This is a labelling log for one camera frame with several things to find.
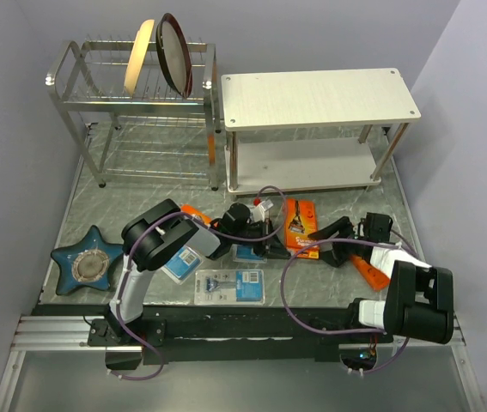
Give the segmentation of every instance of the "wire rack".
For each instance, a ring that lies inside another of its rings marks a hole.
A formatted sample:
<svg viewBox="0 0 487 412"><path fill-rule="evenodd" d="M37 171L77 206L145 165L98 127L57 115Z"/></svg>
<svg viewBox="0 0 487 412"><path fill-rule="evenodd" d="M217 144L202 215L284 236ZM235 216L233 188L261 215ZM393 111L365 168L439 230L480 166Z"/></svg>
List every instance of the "wire rack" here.
<svg viewBox="0 0 487 412"><path fill-rule="evenodd" d="M62 44L46 86L100 187L112 180L153 178L208 182L217 189L215 132L221 129L216 49L201 39L189 40L193 88L185 99L167 85L153 42L132 96L124 90L124 79L133 39L98 36L88 37L81 47L74 41ZM100 125L90 148L73 113Z"/></svg>

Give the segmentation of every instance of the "shelf top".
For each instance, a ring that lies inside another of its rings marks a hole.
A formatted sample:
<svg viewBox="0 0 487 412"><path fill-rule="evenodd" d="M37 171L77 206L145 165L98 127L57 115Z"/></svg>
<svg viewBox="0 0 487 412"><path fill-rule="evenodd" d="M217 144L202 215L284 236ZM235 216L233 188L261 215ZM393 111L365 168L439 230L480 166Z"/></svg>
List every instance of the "shelf top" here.
<svg viewBox="0 0 487 412"><path fill-rule="evenodd" d="M421 118L397 69L292 71L222 76L227 131Z"/></svg>

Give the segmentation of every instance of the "blue and white package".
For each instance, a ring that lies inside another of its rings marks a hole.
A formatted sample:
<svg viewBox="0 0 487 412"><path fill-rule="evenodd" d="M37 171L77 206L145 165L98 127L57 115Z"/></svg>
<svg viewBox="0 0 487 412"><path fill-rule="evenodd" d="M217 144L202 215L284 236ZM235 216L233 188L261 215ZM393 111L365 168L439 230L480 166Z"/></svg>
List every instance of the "blue and white package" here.
<svg viewBox="0 0 487 412"><path fill-rule="evenodd" d="M195 275L195 305L263 305L262 270L198 270Z"/></svg>
<svg viewBox="0 0 487 412"><path fill-rule="evenodd" d="M161 269L180 285L198 268L202 261L196 252L187 246L183 246Z"/></svg>
<svg viewBox="0 0 487 412"><path fill-rule="evenodd" d="M234 246L234 262L242 262L245 264L265 264L267 261L268 259L265 257L255 255L251 246Z"/></svg>

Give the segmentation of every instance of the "gray marble table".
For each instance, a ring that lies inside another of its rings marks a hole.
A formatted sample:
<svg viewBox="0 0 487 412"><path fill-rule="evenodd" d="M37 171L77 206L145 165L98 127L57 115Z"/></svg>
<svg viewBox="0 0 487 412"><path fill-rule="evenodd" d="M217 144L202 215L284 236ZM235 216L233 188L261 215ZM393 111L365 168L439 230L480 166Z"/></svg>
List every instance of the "gray marble table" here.
<svg viewBox="0 0 487 412"><path fill-rule="evenodd" d="M361 127L357 128L322 128L296 130L268 130L256 133L241 133L240 144L278 140L316 139L316 138L356 138ZM93 140L91 153L99 156L103 148L107 128L97 125L91 131ZM206 147L206 136L201 129L162 128L158 131L172 139L182 139L187 144ZM217 153L221 153L224 136L218 135ZM381 128L371 131L368 143L375 159L379 159L387 146L387 139ZM223 156L218 155L220 176L225 176ZM173 162L176 170L180 163ZM96 225L102 231L106 241L121 242L121 229L132 218L142 214L161 200L170 197L176 203L189 203L213 217L221 216L232 203L226 191L225 178L216 192L207 186L160 185L137 183L108 183L106 188L99 188L90 172L83 167L76 184L69 214L60 234L59 245L76 243L87 232L90 225ZM411 228L408 210L405 207L398 180L392 164L383 170L382 183L367 191L364 188L313 191L290 194L298 199L315 202L318 223L324 227L343 215L358 222L366 212L390 215L394 219L394 228L411 240ZM272 196L277 208L279 196ZM243 197L239 201L252 204L252 197ZM267 306L280 306L279 279L284 261L270 260L267 264L237 264L232 261L231 253L217 261L206 261L200 269L232 269L259 267L265 272L265 292ZM101 292L92 288L80 288L65 296L55 295L59 270L56 264L51 266L43 287L40 303L48 304L103 304L108 302L117 286L120 265L110 280L112 289ZM286 296L292 306L347 306L356 297L383 299L386 290L375 293L362 279L351 264L334 269L320 261L298 260L291 268L286 282ZM193 278L184 284L174 283L167 275L158 273L146 293L146 304L191 305L193 302Z"/></svg>

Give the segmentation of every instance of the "white shelf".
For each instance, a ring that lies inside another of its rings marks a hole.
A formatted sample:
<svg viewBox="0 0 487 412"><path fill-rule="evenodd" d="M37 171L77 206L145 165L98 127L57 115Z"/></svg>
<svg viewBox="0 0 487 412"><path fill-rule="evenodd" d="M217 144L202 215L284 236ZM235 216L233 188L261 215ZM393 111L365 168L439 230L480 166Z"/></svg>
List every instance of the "white shelf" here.
<svg viewBox="0 0 487 412"><path fill-rule="evenodd" d="M222 76L227 131L421 118L397 69L250 73Z"/></svg>
<svg viewBox="0 0 487 412"><path fill-rule="evenodd" d="M229 181L229 152L225 149ZM378 185L367 144L355 138L239 144L236 195L256 194L265 184L283 191Z"/></svg>

